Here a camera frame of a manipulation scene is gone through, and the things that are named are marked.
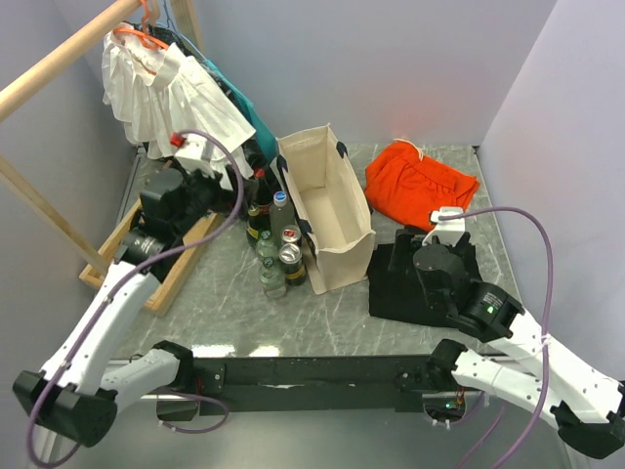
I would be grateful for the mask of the green glass bottle gold cap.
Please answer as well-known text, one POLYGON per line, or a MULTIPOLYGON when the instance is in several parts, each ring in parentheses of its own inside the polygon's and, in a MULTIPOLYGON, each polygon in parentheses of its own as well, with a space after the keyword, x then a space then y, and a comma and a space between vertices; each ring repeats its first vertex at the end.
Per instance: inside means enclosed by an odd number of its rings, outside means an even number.
POLYGON ((250 204, 246 219, 246 237, 250 247, 255 249, 260 234, 270 229, 269 214, 265 213, 257 204, 250 204))

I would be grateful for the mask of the coca-cola glass bottle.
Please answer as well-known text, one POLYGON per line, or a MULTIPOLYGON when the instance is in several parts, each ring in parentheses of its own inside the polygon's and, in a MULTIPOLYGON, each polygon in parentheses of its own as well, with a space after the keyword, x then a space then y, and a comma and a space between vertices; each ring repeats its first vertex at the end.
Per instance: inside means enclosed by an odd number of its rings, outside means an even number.
POLYGON ((266 170, 264 168, 256 169, 254 178, 258 185, 255 193, 255 203, 263 215, 268 215, 273 203, 273 192, 267 180, 266 170))

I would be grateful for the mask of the clear glass bottle green cap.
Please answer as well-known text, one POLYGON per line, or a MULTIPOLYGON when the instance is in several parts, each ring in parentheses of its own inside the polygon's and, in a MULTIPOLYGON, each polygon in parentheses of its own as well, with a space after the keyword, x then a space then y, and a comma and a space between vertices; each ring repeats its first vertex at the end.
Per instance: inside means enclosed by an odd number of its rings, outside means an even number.
POLYGON ((273 240, 271 231, 264 230, 259 232, 259 237, 256 243, 256 254, 260 260, 267 258, 277 259, 279 257, 279 249, 273 240))

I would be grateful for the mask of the pocari sweat plastic bottle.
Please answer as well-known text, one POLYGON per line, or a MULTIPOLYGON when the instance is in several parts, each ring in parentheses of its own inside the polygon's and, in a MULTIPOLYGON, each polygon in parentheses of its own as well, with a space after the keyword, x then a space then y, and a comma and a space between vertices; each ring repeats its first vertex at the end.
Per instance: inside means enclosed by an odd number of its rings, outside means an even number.
POLYGON ((279 191, 273 195, 270 209, 271 232, 276 240, 286 226, 295 224, 294 206, 286 192, 279 191))

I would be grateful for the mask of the cream canvas tote bag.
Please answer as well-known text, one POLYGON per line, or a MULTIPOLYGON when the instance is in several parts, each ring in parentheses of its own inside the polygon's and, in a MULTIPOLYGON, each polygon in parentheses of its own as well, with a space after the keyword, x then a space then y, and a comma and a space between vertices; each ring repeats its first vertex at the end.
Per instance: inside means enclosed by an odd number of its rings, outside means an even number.
POLYGON ((276 167, 295 207, 313 292, 363 280, 376 233, 347 147, 328 125, 280 138, 277 147, 276 167))

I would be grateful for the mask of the red bull can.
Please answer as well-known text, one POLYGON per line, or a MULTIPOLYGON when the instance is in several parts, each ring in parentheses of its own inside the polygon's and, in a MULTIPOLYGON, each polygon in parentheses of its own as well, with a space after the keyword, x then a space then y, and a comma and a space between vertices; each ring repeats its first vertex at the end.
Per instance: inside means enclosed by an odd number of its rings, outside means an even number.
POLYGON ((285 226, 280 233, 280 241, 282 245, 293 244, 302 246, 302 233, 295 224, 285 226))

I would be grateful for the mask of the dark soda can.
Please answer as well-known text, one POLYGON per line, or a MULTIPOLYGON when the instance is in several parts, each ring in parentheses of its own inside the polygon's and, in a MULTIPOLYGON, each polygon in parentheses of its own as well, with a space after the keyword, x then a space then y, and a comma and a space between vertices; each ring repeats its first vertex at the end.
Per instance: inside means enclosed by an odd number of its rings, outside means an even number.
POLYGON ((301 248, 292 243, 286 243, 278 251, 278 259, 288 285, 302 285, 307 278, 301 248))

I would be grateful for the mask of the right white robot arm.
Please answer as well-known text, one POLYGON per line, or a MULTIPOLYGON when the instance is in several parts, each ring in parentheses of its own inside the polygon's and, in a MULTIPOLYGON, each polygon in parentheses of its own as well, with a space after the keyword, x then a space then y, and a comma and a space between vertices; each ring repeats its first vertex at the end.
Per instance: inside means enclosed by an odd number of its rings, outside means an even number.
POLYGON ((514 360, 491 362, 443 339, 427 361, 431 383, 479 389, 529 412, 556 429, 571 448, 605 459, 624 447, 624 384, 597 371, 542 331, 534 316, 503 288, 482 280, 469 234, 445 244, 439 234, 396 231, 389 270, 445 326, 514 360))

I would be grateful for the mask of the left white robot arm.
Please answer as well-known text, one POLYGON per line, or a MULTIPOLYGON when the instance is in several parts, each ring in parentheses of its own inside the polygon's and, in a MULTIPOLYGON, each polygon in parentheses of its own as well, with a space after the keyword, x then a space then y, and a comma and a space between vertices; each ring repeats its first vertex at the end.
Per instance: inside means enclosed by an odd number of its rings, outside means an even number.
POLYGON ((60 348, 37 371, 22 371, 13 392, 28 415, 26 445, 43 427, 91 448, 100 442, 121 410, 145 394, 169 388, 181 394, 196 383, 190 349, 161 341, 141 358, 107 371, 112 353, 150 296, 171 275, 182 255, 221 233, 216 229, 190 243, 185 235, 207 213, 235 220, 244 200, 235 171, 228 197, 222 177, 167 169, 152 177, 131 212, 127 232, 114 253, 103 284, 60 348))

